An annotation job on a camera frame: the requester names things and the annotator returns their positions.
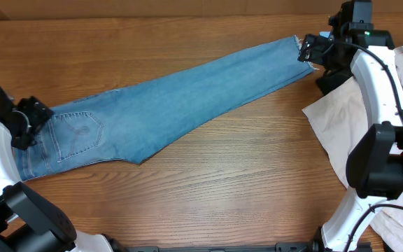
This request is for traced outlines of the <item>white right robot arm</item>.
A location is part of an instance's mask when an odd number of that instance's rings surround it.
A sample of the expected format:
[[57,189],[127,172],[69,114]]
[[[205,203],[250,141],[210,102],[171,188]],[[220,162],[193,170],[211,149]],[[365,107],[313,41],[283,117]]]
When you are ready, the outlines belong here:
[[316,81],[324,94],[354,78],[369,127],[348,155],[348,190],[334,215],[311,241],[281,242],[278,251],[370,251],[360,236],[403,193],[403,90],[392,36],[374,28],[368,0],[344,2],[328,23],[328,36],[305,36],[298,59],[324,67]]

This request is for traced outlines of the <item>blue denim jeans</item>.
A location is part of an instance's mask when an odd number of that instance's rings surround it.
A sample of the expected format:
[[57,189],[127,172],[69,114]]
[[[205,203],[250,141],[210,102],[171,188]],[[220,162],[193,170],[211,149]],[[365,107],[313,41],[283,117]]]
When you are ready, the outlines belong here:
[[313,68],[291,36],[137,85],[56,106],[27,150],[22,180],[98,162],[140,164],[200,125],[298,81]]

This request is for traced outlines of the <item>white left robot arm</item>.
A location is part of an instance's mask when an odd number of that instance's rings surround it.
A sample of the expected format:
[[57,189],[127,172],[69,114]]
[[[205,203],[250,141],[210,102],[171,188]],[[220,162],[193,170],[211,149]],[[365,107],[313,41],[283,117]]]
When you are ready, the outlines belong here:
[[77,231],[61,209],[22,182],[13,149],[33,146],[52,115],[37,98],[14,104],[0,88],[0,251],[124,251],[105,234]]

